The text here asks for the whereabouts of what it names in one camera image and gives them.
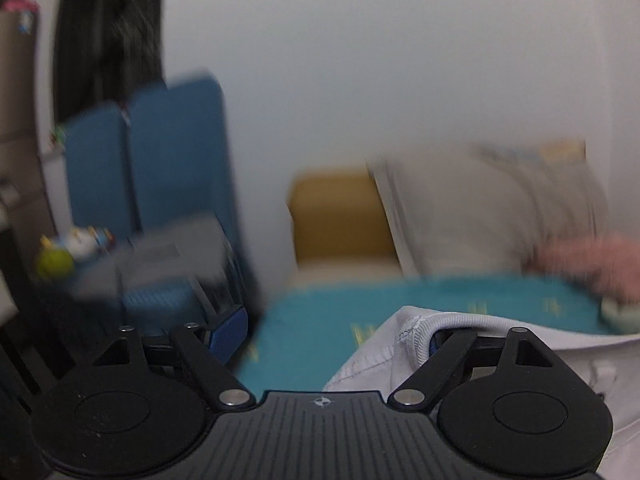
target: white pants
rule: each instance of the white pants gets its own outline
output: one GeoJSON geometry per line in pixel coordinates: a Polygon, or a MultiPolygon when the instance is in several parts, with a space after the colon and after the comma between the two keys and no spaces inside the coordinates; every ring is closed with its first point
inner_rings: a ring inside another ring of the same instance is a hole
{"type": "Polygon", "coordinates": [[[640,479],[640,335],[587,335],[494,316],[404,306],[360,346],[324,389],[379,390],[386,399],[428,359],[431,337],[438,330],[475,328],[482,335],[504,336],[513,326],[532,330],[604,395],[614,433],[598,472],[607,480],[640,479]]]}

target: green object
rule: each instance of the green object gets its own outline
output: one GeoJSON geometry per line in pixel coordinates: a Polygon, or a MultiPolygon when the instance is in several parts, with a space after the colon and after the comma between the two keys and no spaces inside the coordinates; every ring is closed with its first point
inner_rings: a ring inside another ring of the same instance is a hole
{"type": "Polygon", "coordinates": [[[43,280],[62,280],[74,269],[74,258],[66,249],[44,249],[36,258],[36,272],[43,280]]]}

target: toy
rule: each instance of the toy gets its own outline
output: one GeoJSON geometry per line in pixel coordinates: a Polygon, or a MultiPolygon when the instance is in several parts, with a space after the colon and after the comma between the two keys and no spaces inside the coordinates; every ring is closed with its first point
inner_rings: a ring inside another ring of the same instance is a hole
{"type": "Polygon", "coordinates": [[[43,249],[36,257],[36,273],[43,280],[68,278],[75,268],[74,258],[66,249],[43,249]]]}
{"type": "Polygon", "coordinates": [[[105,253],[115,243],[115,238],[108,229],[73,227],[68,234],[60,238],[40,239],[43,251],[64,249],[77,263],[85,262],[99,253],[105,253]]]}

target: silver screw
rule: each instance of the silver screw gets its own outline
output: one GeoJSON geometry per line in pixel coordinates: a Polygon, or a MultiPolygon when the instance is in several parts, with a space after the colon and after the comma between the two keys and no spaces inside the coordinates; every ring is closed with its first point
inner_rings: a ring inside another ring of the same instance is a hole
{"type": "Polygon", "coordinates": [[[226,404],[227,406],[241,406],[249,402],[251,395],[244,390],[233,389],[222,392],[219,399],[222,404],[226,404]]]}
{"type": "Polygon", "coordinates": [[[400,390],[399,392],[394,393],[394,399],[396,402],[404,404],[405,406],[416,406],[423,402],[424,393],[420,390],[409,388],[407,390],[400,390]]]}

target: yellow-green ball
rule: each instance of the yellow-green ball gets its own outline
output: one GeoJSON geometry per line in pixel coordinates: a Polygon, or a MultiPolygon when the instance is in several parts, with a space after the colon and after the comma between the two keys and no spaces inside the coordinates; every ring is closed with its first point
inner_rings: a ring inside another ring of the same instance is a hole
{"type": "Polygon", "coordinates": [[[74,258],[66,249],[45,249],[36,258],[36,272],[43,280],[62,280],[74,269],[74,258]]]}

